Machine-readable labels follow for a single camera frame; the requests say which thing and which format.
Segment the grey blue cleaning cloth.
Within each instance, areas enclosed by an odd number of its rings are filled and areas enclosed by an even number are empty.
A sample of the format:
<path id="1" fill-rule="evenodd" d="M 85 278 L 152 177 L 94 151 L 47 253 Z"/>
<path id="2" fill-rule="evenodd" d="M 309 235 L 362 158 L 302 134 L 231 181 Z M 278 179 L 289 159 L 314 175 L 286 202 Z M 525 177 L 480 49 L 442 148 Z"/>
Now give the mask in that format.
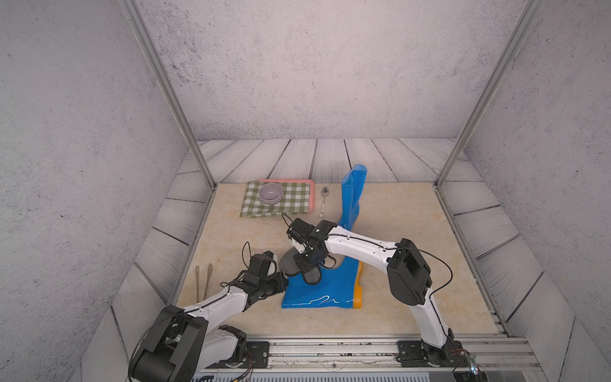
<path id="1" fill-rule="evenodd" d="M 303 272 L 294 259 L 295 255 L 299 255 L 297 249 L 291 248 L 287 251 L 278 263 L 279 269 L 289 277 L 300 275 L 306 285 L 317 285 L 320 283 L 322 280 L 320 267 L 315 267 L 308 272 Z"/>

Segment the blue rubber boot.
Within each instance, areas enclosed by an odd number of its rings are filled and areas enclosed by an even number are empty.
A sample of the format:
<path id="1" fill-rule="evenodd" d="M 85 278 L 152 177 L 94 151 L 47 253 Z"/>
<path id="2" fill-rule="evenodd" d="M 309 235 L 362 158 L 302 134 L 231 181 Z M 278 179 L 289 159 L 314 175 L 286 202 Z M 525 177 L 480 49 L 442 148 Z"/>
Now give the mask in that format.
<path id="1" fill-rule="evenodd" d="M 282 308 L 313 309 L 337 307 L 360 309 L 362 287 L 360 278 L 363 264 L 345 257 L 341 265 L 332 269 L 321 269 L 321 281 L 316 285 L 307 284 L 301 275 L 288 278 Z"/>
<path id="2" fill-rule="evenodd" d="M 342 214 L 339 225 L 351 231 L 360 214 L 360 200 L 368 170 L 364 165 L 355 165 L 341 182 Z"/>

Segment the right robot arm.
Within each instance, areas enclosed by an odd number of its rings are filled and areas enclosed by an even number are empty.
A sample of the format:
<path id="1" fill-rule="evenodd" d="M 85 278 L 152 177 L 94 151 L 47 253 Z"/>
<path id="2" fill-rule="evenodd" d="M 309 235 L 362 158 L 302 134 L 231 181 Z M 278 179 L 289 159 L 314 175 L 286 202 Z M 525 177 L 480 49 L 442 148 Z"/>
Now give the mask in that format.
<path id="1" fill-rule="evenodd" d="M 289 225 L 287 235 L 293 248 L 280 265 L 290 278 L 283 308 L 355 309 L 361 297 L 361 268 L 367 264 L 388 277 L 392 296 L 409 306 L 418 325 L 420 344 L 411 355 L 399 357 L 403 366 L 457 368 L 469 363 L 437 310 L 425 253 L 412 241 L 374 240 L 330 221 L 313 226 L 301 219 Z"/>

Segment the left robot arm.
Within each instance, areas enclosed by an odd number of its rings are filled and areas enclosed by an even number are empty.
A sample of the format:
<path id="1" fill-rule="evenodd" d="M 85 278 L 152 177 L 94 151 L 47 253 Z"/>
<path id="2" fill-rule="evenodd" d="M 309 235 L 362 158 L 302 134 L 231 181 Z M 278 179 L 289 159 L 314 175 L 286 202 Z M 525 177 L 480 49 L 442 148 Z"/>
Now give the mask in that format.
<path id="1" fill-rule="evenodd" d="M 248 268 L 220 293 L 191 307 L 168 305 L 130 356 L 129 380 L 190 381 L 210 366 L 247 365 L 246 333 L 225 322 L 287 286 L 277 256 L 266 251 L 252 256 Z"/>

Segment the green checkered cloth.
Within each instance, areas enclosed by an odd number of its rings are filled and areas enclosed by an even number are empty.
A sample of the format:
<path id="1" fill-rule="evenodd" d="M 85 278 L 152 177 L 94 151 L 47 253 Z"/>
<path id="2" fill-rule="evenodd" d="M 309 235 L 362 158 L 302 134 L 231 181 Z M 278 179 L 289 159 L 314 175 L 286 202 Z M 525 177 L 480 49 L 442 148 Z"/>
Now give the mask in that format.
<path id="1" fill-rule="evenodd" d="M 314 183 L 301 181 L 250 181 L 240 210 L 241 217 L 304 214 L 313 208 Z"/>

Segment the pink tray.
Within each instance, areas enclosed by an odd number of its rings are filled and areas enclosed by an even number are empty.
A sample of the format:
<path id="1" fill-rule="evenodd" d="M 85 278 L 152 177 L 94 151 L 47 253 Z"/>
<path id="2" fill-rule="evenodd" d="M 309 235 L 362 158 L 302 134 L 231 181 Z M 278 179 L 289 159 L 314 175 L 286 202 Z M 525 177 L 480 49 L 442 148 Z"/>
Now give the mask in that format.
<path id="1" fill-rule="evenodd" d="M 273 183 L 305 183 L 310 187 L 309 200 L 308 200 L 308 213 L 312 213 L 315 207 L 315 183 L 310 179 L 259 179 L 261 182 L 273 182 Z"/>

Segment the purple bowl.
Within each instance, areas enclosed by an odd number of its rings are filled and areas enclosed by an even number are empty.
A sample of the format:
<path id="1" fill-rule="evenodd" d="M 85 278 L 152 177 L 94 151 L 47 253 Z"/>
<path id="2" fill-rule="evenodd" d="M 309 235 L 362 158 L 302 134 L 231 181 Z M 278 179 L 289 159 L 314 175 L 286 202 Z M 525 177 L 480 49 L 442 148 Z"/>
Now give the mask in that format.
<path id="1" fill-rule="evenodd" d="M 265 205 L 276 205 L 283 199 L 284 189 L 278 183 L 265 183 L 259 189 L 259 200 Z"/>

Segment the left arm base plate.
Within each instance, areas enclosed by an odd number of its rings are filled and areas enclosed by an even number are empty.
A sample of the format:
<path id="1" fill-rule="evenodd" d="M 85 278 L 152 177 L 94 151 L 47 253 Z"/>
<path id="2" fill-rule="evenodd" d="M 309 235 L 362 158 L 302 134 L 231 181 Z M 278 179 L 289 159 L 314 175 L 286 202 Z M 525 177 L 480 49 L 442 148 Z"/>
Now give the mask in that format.
<path id="1" fill-rule="evenodd" d="M 239 343 L 233 355 L 221 364 L 229 369 L 266 369 L 269 353 L 269 342 L 246 341 Z"/>

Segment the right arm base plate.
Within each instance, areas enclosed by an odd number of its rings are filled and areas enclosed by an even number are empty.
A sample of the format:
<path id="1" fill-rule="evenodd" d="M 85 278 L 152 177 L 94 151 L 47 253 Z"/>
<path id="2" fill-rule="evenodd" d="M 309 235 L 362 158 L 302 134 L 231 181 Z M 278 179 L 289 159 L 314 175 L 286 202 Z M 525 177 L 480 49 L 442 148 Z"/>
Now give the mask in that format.
<path id="1" fill-rule="evenodd" d="M 404 368 L 409 367 L 444 367 L 469 368 L 472 364 L 468 351 L 461 342 L 447 342 L 442 348 L 436 348 L 422 341 L 397 342 L 396 360 Z"/>

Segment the left aluminium frame post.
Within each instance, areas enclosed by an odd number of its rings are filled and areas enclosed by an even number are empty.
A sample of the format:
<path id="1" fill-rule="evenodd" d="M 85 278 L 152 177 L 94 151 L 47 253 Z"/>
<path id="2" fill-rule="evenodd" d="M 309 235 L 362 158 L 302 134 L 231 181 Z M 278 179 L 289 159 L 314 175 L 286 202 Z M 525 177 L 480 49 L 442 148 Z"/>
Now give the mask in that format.
<path id="1" fill-rule="evenodd" d="M 197 140 L 195 139 L 193 130 L 190 127 L 186 113 L 178 100 L 178 96 L 173 88 L 173 85 L 171 84 L 167 72 L 165 71 L 158 51 L 154 46 L 154 42 L 146 27 L 143 16 L 138 9 L 137 2 L 134 0 L 120 0 L 119 4 L 122 6 L 124 14 L 130 23 L 130 27 L 132 28 L 146 61 L 154 74 L 162 95 L 170 107 L 170 111 L 172 112 L 172 115 L 186 141 L 198 169 L 200 172 L 202 172 L 208 187 L 211 189 L 216 189 L 216 183 L 207 166 L 207 163 L 205 162 L 200 146 L 197 144 Z"/>

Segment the aluminium frame post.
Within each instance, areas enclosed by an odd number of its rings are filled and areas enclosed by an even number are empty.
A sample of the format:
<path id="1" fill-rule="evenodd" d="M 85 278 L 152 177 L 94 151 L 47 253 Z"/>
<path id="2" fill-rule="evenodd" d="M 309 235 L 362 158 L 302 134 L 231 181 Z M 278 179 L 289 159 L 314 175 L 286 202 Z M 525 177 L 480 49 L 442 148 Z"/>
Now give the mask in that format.
<path id="1" fill-rule="evenodd" d="M 197 144 L 197 140 L 195 139 L 193 130 L 190 127 L 186 113 L 178 100 L 178 96 L 173 88 L 173 85 L 171 84 L 167 72 L 165 71 L 158 51 L 154 46 L 154 42 L 146 27 L 143 16 L 138 9 L 137 2 L 134 0 L 120 0 L 119 4 L 122 6 L 124 14 L 130 23 L 130 27 L 132 28 L 146 61 L 154 74 L 162 95 L 170 107 L 170 111 L 172 112 L 172 115 L 186 141 L 198 169 L 200 172 L 202 172 L 208 187 L 211 189 L 216 189 L 216 183 L 207 166 L 207 163 L 205 162 L 200 146 Z"/>
<path id="2" fill-rule="evenodd" d="M 458 138 L 454 141 L 454 146 L 450 151 L 449 157 L 446 160 L 442 170 L 434 182 L 435 189 L 440 190 L 442 186 L 448 181 L 450 173 L 452 172 L 461 152 L 466 148 L 467 143 L 473 136 L 475 130 L 481 118 L 484 116 L 486 109 L 492 101 L 497 89 L 500 87 L 505 73 L 508 71 L 509 66 L 515 59 L 516 55 L 520 51 L 526 36 L 536 21 L 542 4 L 542 0 L 529 0 L 526 2 L 523 13 L 517 21 L 517 24 L 512 31 L 507 43 L 501 50 L 501 54 L 496 61 L 496 64 L 491 71 L 491 74 L 479 95 L 477 102 L 474 105 L 468 119 L 466 120 L 463 128 L 460 130 Z"/>

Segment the right aluminium frame post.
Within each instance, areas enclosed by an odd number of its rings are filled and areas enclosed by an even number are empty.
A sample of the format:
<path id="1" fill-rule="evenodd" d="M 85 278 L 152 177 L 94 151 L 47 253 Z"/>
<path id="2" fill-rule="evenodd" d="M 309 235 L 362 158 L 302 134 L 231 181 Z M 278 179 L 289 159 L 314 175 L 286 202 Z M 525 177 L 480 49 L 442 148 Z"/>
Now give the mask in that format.
<path id="1" fill-rule="evenodd" d="M 505 73 L 508 71 L 509 66 L 515 59 L 516 55 L 520 51 L 526 36 L 536 21 L 542 4 L 542 0 L 529 0 L 526 2 L 523 13 L 517 21 L 517 24 L 512 31 L 507 43 L 501 50 L 501 54 L 496 61 L 496 64 L 491 71 L 491 74 L 479 95 L 477 102 L 474 105 L 468 119 L 466 120 L 463 128 L 460 130 L 458 138 L 454 141 L 454 146 L 450 151 L 449 157 L 446 160 L 442 170 L 434 182 L 435 189 L 440 190 L 442 186 L 448 181 L 450 173 L 452 172 L 461 152 L 466 148 L 467 143 L 473 136 L 475 130 L 481 118 L 484 116 L 486 109 L 492 101 L 497 89 L 500 87 Z"/>

